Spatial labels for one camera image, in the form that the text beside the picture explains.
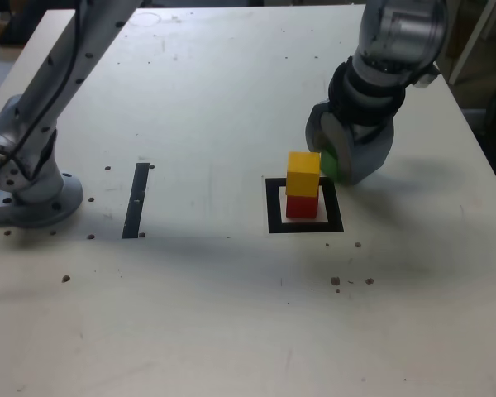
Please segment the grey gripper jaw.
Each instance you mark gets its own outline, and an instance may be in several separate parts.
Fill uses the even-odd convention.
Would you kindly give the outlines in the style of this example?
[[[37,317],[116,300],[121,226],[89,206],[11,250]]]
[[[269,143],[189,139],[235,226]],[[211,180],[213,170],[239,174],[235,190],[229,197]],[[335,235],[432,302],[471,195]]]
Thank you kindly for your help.
[[[322,172],[334,182],[356,185],[380,168],[394,138],[393,119],[371,127],[336,118],[335,156],[322,152]]]

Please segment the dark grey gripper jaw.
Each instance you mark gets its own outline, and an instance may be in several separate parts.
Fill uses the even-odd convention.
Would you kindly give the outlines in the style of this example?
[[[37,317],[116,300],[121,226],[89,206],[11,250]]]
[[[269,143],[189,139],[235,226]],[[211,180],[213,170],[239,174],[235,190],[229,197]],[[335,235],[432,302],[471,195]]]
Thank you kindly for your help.
[[[305,127],[305,137],[308,149],[311,152],[326,152],[335,156],[336,118],[330,109],[328,100],[315,104],[312,107]]]

